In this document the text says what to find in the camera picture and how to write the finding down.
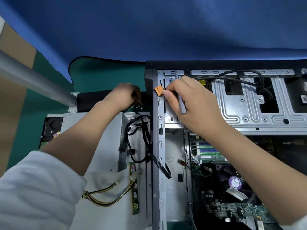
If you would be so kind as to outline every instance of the person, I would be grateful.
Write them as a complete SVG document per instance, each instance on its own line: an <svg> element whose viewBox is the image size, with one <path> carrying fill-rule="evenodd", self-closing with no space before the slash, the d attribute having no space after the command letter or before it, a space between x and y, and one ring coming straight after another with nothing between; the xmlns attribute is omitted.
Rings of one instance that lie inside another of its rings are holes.
<svg viewBox="0 0 307 230"><path fill-rule="evenodd" d="M182 96L186 115L173 91ZM182 76L164 96L187 128L228 159L280 224L307 229L305 175L229 126L215 95L198 81ZM103 131L133 102L141 102L140 89L119 84L78 123L10 168L0 178L0 228L69 229Z"/></svg>

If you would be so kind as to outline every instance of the cpu fan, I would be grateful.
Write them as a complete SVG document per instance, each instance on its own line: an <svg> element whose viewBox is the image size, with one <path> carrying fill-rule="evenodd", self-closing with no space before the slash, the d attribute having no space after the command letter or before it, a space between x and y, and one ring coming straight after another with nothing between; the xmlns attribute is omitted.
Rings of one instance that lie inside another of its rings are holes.
<svg viewBox="0 0 307 230"><path fill-rule="evenodd" d="M223 201L233 203L233 202L241 202L231 194L227 193L226 190L231 186L236 190L245 194L248 199L244 199L242 202L247 203L258 203L259 199L252 191L247 182L240 176L240 174L236 171L236 169L232 165L216 165L216 178L217 178L217 189L220 198Z"/></svg>

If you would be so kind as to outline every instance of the forearm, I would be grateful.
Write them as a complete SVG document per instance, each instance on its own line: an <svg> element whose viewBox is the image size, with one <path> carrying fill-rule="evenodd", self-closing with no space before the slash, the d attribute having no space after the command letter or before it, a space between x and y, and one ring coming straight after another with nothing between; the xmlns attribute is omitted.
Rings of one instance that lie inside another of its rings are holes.
<svg viewBox="0 0 307 230"><path fill-rule="evenodd" d="M248 182L280 224L307 214L307 177L227 125L208 140Z"/></svg>
<svg viewBox="0 0 307 230"><path fill-rule="evenodd" d="M100 101L78 123L40 150L58 158L83 176L105 128L118 111L112 103Z"/></svg>

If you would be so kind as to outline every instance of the person's left hand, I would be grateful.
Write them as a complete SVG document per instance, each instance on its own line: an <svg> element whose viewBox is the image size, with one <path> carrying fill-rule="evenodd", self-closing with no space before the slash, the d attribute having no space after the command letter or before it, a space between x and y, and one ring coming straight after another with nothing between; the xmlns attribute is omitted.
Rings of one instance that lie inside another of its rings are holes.
<svg viewBox="0 0 307 230"><path fill-rule="evenodd" d="M133 102L141 102L141 91L130 83L117 85L105 98L118 112L126 110Z"/></svg>

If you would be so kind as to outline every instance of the hand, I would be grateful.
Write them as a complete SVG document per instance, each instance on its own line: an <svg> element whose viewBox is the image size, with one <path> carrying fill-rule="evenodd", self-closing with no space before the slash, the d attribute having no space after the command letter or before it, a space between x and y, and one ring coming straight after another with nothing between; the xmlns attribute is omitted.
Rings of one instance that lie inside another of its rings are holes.
<svg viewBox="0 0 307 230"><path fill-rule="evenodd" d="M185 102L185 115L180 112L174 90ZM174 80L163 94L182 123L206 140L218 136L229 126L221 115L215 95L192 78L182 76Z"/></svg>
<svg viewBox="0 0 307 230"><path fill-rule="evenodd" d="M117 112L126 110L133 102L141 102L140 88L130 83L117 85L105 98Z"/></svg>

